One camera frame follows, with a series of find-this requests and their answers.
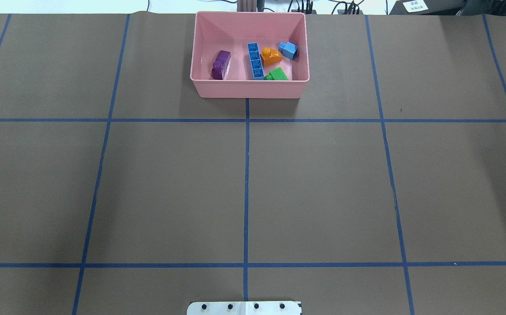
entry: storage box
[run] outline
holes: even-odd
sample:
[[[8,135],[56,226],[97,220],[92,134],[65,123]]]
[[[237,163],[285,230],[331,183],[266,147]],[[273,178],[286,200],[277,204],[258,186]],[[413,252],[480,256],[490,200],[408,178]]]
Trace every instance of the storage box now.
[[[299,48],[294,60],[266,66],[281,67],[289,80],[253,80],[248,42],[259,49],[278,49],[281,42]],[[232,54],[225,80],[211,77],[212,63],[220,50]],[[197,12],[191,60],[191,80],[203,98],[299,98],[309,81],[306,16],[302,13]]]

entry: building block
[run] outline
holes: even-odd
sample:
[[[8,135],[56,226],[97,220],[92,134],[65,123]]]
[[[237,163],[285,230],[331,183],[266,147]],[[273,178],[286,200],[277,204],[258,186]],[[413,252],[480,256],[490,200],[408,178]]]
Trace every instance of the building block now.
[[[288,77],[282,68],[278,67],[269,72],[269,74],[265,77],[265,80],[288,80]]]
[[[247,44],[249,51],[249,61],[251,62],[251,72],[253,79],[265,80],[265,73],[263,72],[263,62],[261,61],[261,54],[259,54],[259,44],[256,42],[249,42]]]
[[[298,47],[291,42],[281,42],[278,46],[278,50],[282,52],[282,55],[290,60],[294,60],[298,56]]]
[[[261,59],[263,60],[263,66],[267,67],[270,66],[271,64],[281,62],[282,54],[276,49],[265,47],[263,48],[263,51],[261,51]]]
[[[229,60],[232,54],[225,50],[220,50],[216,60],[212,63],[212,78],[215,80],[225,79],[225,75],[228,73]]]

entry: purple block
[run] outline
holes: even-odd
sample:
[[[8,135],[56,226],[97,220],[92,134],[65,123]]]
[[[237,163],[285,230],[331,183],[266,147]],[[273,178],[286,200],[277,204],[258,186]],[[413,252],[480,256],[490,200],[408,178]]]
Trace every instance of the purple block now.
[[[228,73],[229,59],[231,54],[225,50],[220,50],[216,60],[212,63],[212,78],[215,80],[223,80],[225,74]]]

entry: green block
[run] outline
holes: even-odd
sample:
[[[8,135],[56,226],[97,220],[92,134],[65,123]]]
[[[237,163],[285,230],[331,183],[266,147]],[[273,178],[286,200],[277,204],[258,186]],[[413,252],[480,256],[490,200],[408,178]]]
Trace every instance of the green block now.
[[[286,76],[285,72],[280,67],[269,72],[267,76],[272,77],[269,80],[288,80],[288,77]]]

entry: blue block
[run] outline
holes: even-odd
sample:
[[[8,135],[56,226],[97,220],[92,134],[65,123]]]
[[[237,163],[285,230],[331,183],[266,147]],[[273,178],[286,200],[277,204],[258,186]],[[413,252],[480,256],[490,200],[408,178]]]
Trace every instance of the blue block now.
[[[259,54],[259,44],[256,42],[250,42],[247,44],[247,50],[249,51],[249,62],[251,63],[253,79],[265,80],[263,64],[261,63],[261,54]]]
[[[282,55],[290,60],[294,60],[298,56],[298,47],[291,42],[281,42],[278,46],[278,50],[282,52]]]

